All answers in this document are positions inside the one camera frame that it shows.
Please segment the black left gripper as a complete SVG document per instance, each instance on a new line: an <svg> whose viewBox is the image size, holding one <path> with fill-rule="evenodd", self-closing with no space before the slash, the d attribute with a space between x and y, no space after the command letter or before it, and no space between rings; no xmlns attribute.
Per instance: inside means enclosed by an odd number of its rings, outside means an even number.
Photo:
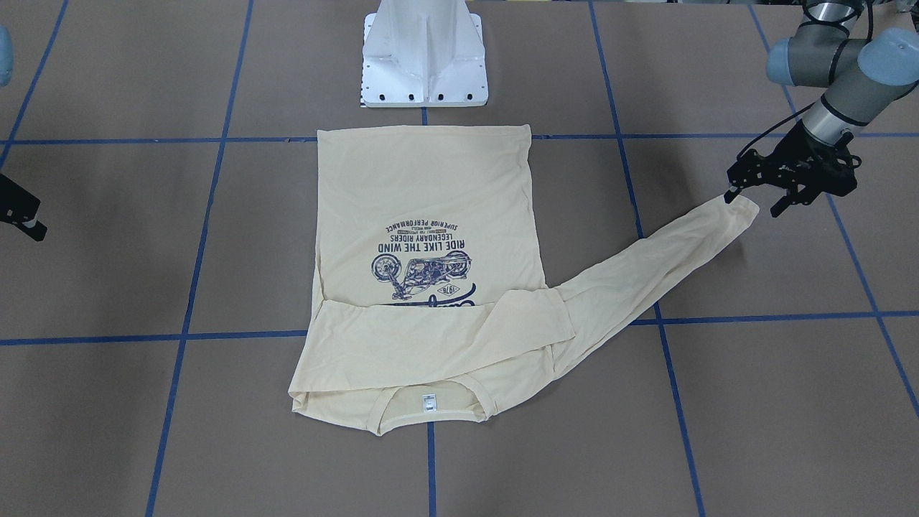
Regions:
<svg viewBox="0 0 919 517"><path fill-rule="evenodd" d="M846 196L856 189L854 170L859 167L859 157L853 156L847 147L854 138L852 131L844 129L835 144L825 144L799 121L768 156L762 156L752 147L761 138L758 136L746 145L729 167L729 189L723 195L726 204L750 187L779 187L785 190L785 195L769 210L773 218L778 218L791 206L811 205L818 194Z"/></svg>

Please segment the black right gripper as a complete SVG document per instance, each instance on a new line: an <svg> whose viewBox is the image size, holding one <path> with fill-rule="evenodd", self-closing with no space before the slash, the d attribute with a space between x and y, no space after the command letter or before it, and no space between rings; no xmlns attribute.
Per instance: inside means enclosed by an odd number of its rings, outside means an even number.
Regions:
<svg viewBox="0 0 919 517"><path fill-rule="evenodd" d="M48 227L36 219L39 206L40 200L36 196L1 174L2 222L13 223L36 242L42 242L48 232Z"/></svg>

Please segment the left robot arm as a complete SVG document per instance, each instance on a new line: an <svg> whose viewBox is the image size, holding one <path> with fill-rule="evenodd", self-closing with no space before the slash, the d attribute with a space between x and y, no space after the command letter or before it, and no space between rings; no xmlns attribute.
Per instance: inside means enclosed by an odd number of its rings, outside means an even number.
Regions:
<svg viewBox="0 0 919 517"><path fill-rule="evenodd" d="M862 163L848 144L890 104L917 88L918 42L912 29L890 27L853 38L867 1L806 1L791 38L768 53L767 76L786 86L810 86L821 97L787 118L788 133L770 154L752 144L739 151L727 171L731 203L743 190L769 185L785 191L770 212L810 204L818 196L847 196L857 188Z"/></svg>

